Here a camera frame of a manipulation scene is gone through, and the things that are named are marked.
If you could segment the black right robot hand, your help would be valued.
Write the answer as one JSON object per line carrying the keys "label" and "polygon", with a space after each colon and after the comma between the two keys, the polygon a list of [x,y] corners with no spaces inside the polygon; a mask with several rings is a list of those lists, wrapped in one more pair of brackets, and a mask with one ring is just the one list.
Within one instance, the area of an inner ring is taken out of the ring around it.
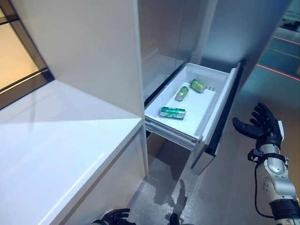
{"label": "black right robot hand", "polygon": [[256,140],[256,148],[259,149],[265,144],[273,144],[281,148],[283,136],[280,131],[278,120],[271,110],[263,103],[257,103],[250,124],[240,121],[234,117],[232,123],[234,128],[242,135]]}

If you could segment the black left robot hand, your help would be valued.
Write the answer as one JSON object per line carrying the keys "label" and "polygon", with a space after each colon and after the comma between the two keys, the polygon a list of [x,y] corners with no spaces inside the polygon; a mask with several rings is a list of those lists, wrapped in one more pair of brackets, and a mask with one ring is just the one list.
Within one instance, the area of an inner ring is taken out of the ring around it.
{"label": "black left robot hand", "polygon": [[101,219],[92,222],[92,225],[136,225],[127,220],[129,212],[129,208],[113,209],[105,213]]}

